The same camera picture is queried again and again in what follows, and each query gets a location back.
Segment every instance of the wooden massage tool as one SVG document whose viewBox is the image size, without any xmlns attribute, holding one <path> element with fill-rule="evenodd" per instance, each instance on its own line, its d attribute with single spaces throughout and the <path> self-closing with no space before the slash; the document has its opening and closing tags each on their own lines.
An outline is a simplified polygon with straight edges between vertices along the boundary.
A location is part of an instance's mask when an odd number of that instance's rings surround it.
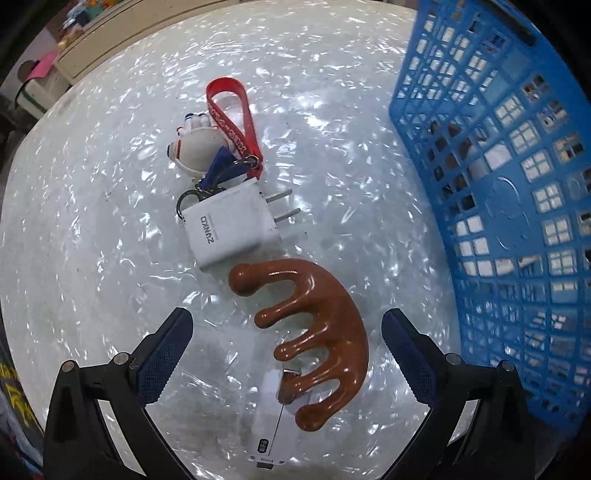
<svg viewBox="0 0 591 480">
<path fill-rule="evenodd" d="M 328 358 L 307 375 L 284 378 L 278 400 L 290 404 L 306 390 L 328 380 L 339 388 L 323 401 L 305 405 L 295 414 L 299 428 L 314 432 L 357 394 L 368 369 L 368 340 L 363 321 L 349 293 L 324 268 L 296 258 L 259 264 L 239 264 L 230 272 L 228 283 L 237 295 L 253 295 L 263 285 L 291 280 L 295 292 L 277 305 L 255 315 L 259 328 L 269 328 L 295 313 L 310 313 L 309 330 L 291 342 L 278 345 L 273 356 L 280 362 L 313 348 L 324 347 Z"/>
</svg>

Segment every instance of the table surface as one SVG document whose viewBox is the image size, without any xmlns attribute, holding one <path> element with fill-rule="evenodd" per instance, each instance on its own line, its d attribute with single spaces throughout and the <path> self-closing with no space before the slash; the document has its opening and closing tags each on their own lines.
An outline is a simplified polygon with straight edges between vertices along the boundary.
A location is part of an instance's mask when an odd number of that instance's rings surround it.
<svg viewBox="0 0 591 480">
<path fill-rule="evenodd" d="M 356 302 L 371 351 L 360 393 L 320 431 L 302 432 L 288 465 L 265 474 L 361 479 L 386 470 L 427 409 L 381 339 L 383 312 L 398 306 L 444 351 L 459 348 L 443 245 L 387 111 L 414 15 L 352 0 L 211 12 L 117 54 L 35 126 L 7 185 L 0 300 L 42 423 L 63 361 L 108 362 L 184 306 L 194 317 L 193 339 L 148 412 L 195 475 L 260 474 L 246 451 L 258 387 L 277 366 L 274 346 L 305 322 L 258 330 L 253 315 L 289 286 L 242 299 L 229 290 L 227 266 L 211 274 L 194 267 L 175 215 L 190 180 L 165 153 L 184 115 L 206 109 L 207 83 L 233 76 L 251 101 L 263 190 L 291 187 L 294 194 L 273 208 L 304 210 L 280 247 L 246 260 L 291 256 L 327 268 Z M 220 103 L 238 116 L 233 98 Z M 311 354 L 300 366 L 313 368 L 321 357 Z M 134 465 L 113 414 L 103 410 Z"/>
</svg>

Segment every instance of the white phone charger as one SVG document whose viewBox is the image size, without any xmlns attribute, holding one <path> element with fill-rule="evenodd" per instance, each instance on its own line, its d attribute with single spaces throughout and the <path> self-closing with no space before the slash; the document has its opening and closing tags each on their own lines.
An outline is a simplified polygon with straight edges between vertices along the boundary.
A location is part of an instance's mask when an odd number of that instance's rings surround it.
<svg viewBox="0 0 591 480">
<path fill-rule="evenodd" d="M 268 204 L 291 189 L 265 197 L 257 179 L 249 179 L 182 211 L 197 266 L 209 266 L 280 239 L 277 222 L 301 212 L 299 208 L 273 217 Z"/>
</svg>

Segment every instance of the charger prong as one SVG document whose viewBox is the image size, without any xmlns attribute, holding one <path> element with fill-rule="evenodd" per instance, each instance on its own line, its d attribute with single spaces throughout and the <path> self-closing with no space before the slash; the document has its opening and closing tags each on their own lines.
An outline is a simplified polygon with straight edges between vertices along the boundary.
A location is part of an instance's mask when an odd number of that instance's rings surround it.
<svg viewBox="0 0 591 480">
<path fill-rule="evenodd" d="M 277 193 L 274 193 L 273 195 L 269 195 L 268 197 L 265 197 L 265 201 L 267 203 L 271 203 L 271 202 L 274 202 L 275 200 L 279 200 L 279 199 L 282 199 L 283 197 L 287 197 L 287 196 L 291 195 L 292 193 L 293 193 L 292 189 L 283 190 L 282 192 L 277 192 Z"/>
<path fill-rule="evenodd" d="M 275 217 L 273 220 L 275 220 L 275 223 L 277 222 L 281 222 L 282 220 L 286 220 L 289 217 L 293 217 L 294 215 L 297 215 L 298 213 L 301 212 L 300 208 L 296 208 L 290 212 L 284 213 L 283 215 L 279 215 L 279 217 Z"/>
</svg>

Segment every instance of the red lanyard strap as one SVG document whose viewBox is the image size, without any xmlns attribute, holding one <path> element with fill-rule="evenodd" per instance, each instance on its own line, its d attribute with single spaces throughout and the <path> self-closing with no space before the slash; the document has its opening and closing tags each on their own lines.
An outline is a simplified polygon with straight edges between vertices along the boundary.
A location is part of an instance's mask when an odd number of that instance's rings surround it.
<svg viewBox="0 0 591 480">
<path fill-rule="evenodd" d="M 220 107 L 218 107 L 213 101 L 213 97 L 222 92 L 235 93 L 242 102 L 242 119 L 244 122 L 245 134 L 241 132 L 234 122 L 232 122 L 226 114 L 222 112 L 222 109 L 220 109 Z M 209 113 L 219 128 L 221 128 L 228 138 L 234 142 L 241 158 L 244 159 L 249 156 L 256 157 L 256 167 L 248 171 L 248 178 L 260 178 L 262 173 L 262 154 L 258 142 L 256 141 L 255 126 L 252 122 L 246 90 L 238 80 L 230 77 L 222 77 L 212 80 L 207 86 L 205 93 Z"/>
</svg>

